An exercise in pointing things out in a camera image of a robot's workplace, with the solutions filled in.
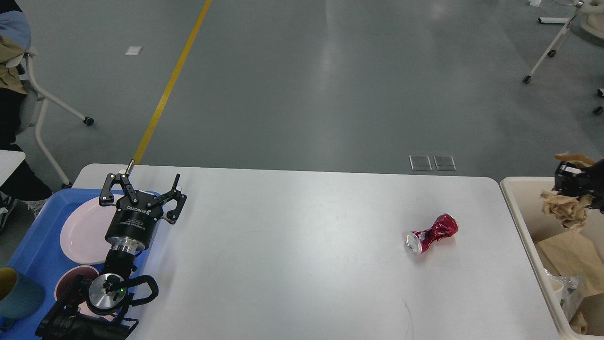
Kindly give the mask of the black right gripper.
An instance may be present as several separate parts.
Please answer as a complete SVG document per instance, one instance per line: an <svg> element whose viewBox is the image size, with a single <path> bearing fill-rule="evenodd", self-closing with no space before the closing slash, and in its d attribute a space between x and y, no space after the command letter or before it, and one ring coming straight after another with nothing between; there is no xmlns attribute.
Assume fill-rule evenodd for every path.
<svg viewBox="0 0 604 340"><path fill-rule="evenodd" d="M562 196L591 196L591 209L604 213L604 160L583 170L561 161L554 173L553 190Z"/></svg>

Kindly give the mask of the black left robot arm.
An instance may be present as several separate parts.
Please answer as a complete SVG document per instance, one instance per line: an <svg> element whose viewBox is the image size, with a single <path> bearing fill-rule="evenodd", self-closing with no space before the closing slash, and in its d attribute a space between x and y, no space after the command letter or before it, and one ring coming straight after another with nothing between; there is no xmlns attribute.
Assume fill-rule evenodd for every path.
<svg viewBox="0 0 604 340"><path fill-rule="evenodd" d="M104 239L110 250L95 279L77 275L41 320L35 334L43 340L125 340L139 320L126 316L129 308L148 304L159 295L152 276L134 276L137 257L149 249L157 224L175 224L187 196L176 174L162 195L136 190L130 183L134 161L125 172L106 176L99 205L114 206Z"/></svg>

